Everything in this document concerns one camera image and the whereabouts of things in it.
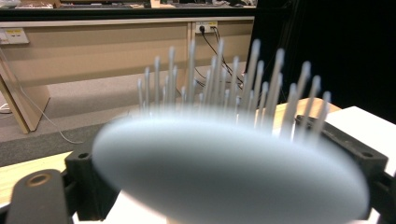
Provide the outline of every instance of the floor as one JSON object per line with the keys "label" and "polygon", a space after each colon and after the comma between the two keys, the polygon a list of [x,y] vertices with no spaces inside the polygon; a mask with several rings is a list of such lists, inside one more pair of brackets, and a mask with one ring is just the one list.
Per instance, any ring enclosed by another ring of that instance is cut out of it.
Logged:
{"label": "floor", "polygon": [[[240,63],[239,67],[241,70],[239,74],[242,74],[245,64]],[[207,68],[197,69],[201,74],[206,74]],[[166,72],[160,73],[161,83],[164,83],[166,75]],[[139,104],[137,80],[139,78],[143,79],[144,75],[49,85],[50,99],[45,114],[53,124],[43,117],[34,132],[24,134],[12,116],[1,119],[7,115],[0,114],[0,142],[105,123],[128,113],[131,109],[137,109]],[[195,78],[205,83],[205,79],[197,72]],[[197,92],[201,89],[202,87],[197,85]],[[4,97],[0,95],[0,106],[5,102]]]}

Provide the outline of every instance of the wall socket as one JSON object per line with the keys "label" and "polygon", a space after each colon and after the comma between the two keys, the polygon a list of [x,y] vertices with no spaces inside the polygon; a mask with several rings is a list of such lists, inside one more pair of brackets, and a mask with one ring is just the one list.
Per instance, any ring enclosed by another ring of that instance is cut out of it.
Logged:
{"label": "wall socket", "polygon": [[218,27],[218,22],[217,21],[197,21],[195,23],[195,33],[200,34],[200,27],[204,26],[205,27],[205,34],[206,33],[214,33],[214,30],[211,29],[211,27]]}
{"label": "wall socket", "polygon": [[0,43],[1,44],[27,44],[26,33],[23,28],[3,28],[0,30]]}

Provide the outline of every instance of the black panel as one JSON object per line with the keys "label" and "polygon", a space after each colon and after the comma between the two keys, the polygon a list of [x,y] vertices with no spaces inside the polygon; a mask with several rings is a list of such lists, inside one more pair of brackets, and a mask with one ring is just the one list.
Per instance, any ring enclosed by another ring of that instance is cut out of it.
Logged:
{"label": "black panel", "polygon": [[285,97],[289,84],[298,80],[301,64],[310,61],[312,74],[322,77],[322,89],[332,93],[335,105],[356,105],[396,123],[392,82],[396,2],[295,0],[292,4],[284,23],[278,17],[257,17],[252,37],[263,40],[262,57],[267,63],[276,48],[286,49]]}
{"label": "black panel", "polygon": [[251,17],[256,8],[0,9],[0,21],[94,21],[195,17]]}

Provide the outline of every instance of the cable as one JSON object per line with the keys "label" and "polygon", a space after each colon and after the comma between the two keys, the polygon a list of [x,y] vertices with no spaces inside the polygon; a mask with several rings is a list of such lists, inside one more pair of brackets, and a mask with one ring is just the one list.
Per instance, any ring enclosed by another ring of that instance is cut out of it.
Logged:
{"label": "cable", "polygon": [[[7,59],[7,57],[6,57],[6,54],[3,52],[3,50],[2,49],[0,49],[0,52],[1,52],[1,54],[2,54],[2,56],[3,56],[3,58],[5,59],[5,61],[6,61],[6,63],[7,64],[10,64],[9,63],[9,61],[8,61],[8,59]],[[18,83],[18,86],[19,86],[19,88],[20,88],[20,90],[21,90],[21,92],[22,92],[22,95],[24,96],[24,97],[26,97],[26,99],[28,99],[28,101],[32,104],[32,105],[34,105],[37,109],[38,109],[38,111],[40,111],[40,113],[44,116],[44,118],[46,118],[48,121],[49,121],[49,123],[51,123],[57,130],[58,130],[58,133],[61,135],[61,137],[65,140],[65,141],[67,141],[68,143],[71,143],[71,144],[82,144],[82,143],[84,143],[84,142],[74,142],[74,141],[72,141],[72,140],[69,140],[68,138],[66,138],[65,136],[64,136],[64,133],[62,133],[62,131],[61,131],[61,128],[58,126],[58,125],[56,125],[54,122],[52,122],[52,120],[50,120],[49,119],[49,117],[44,113],[44,111],[43,110],[41,110],[40,109],[40,107],[26,94],[26,92],[23,90],[23,87],[22,87],[22,85],[21,85],[21,83],[20,83],[20,80],[18,79],[18,77],[14,74],[14,77],[15,77],[15,79],[17,80],[17,83]]]}
{"label": "cable", "polygon": [[[219,43],[220,33],[219,33],[218,27],[211,27],[211,28],[212,28],[213,31],[215,32],[215,37],[216,37],[216,39],[217,39],[217,41],[218,41],[218,43]],[[271,64],[271,62],[274,60],[275,56],[276,56],[276,53],[273,54],[273,56],[271,57],[270,61],[266,64],[266,66],[265,66],[265,68],[264,68],[264,71],[263,71],[264,74],[265,74],[265,72],[267,71],[267,69],[268,69],[269,65]],[[282,97],[283,97],[284,101],[286,102],[287,100],[286,100],[286,96],[285,96],[285,92],[283,91],[283,88],[280,89],[280,92],[282,93]]]}
{"label": "cable", "polygon": [[[215,49],[213,48],[213,46],[209,43],[209,41],[206,39],[206,36],[205,36],[205,29],[204,29],[204,30],[201,30],[201,33],[202,33],[202,37],[204,38],[204,40],[205,40],[205,42],[207,43],[207,45],[209,45],[209,47],[212,48],[213,52],[215,52],[215,54],[218,55],[218,53],[216,52],[216,50],[215,50]],[[219,34],[218,34],[216,31],[215,31],[215,36],[216,36],[216,39],[219,40]],[[228,66],[228,64],[225,62],[224,56],[221,56],[221,57],[222,57],[222,66],[225,67],[225,68],[227,69],[228,74],[229,74],[230,76],[232,76],[232,75],[233,75],[233,69],[231,69],[230,66]],[[239,78],[239,77],[236,77],[236,79],[239,81],[239,83],[238,83],[238,88],[239,88],[240,90],[242,90],[241,84],[243,84],[244,82],[243,82],[243,81],[241,80],[241,78]]]}
{"label": "cable", "polygon": [[201,87],[205,86],[205,83],[198,81],[198,79],[195,79],[195,82],[198,83]]}
{"label": "cable", "polygon": [[0,106],[0,114],[11,114],[11,110],[8,108],[5,108],[6,106],[8,106],[8,104],[3,104],[2,106]]}
{"label": "cable", "polygon": [[204,79],[206,79],[206,77],[204,77],[204,76],[198,71],[197,68],[195,68],[195,71],[198,73],[198,75],[199,75],[200,77],[203,77]]}

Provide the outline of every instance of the wooden table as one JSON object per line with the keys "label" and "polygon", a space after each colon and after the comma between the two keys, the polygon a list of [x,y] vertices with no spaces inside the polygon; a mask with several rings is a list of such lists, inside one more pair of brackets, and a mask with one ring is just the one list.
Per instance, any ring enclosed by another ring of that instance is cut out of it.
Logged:
{"label": "wooden table", "polygon": [[[303,114],[305,106],[307,104],[307,100],[303,99],[299,102],[297,106],[296,114]],[[311,117],[315,117],[320,110],[320,106],[322,104],[322,100],[315,99]],[[280,128],[282,124],[282,118],[286,110],[286,105],[278,105],[276,107],[276,114],[274,120],[274,129]],[[331,105],[330,106],[330,113],[341,110],[341,108]],[[26,175],[29,175],[33,172],[45,169],[56,169],[59,171],[64,170],[64,158],[67,157],[70,152],[66,152],[63,154],[55,155],[46,157],[43,159],[38,159],[34,161],[26,161],[14,165],[9,165],[0,168],[0,204],[8,203],[11,198],[11,193],[14,185],[17,183],[18,180],[23,178]]]}

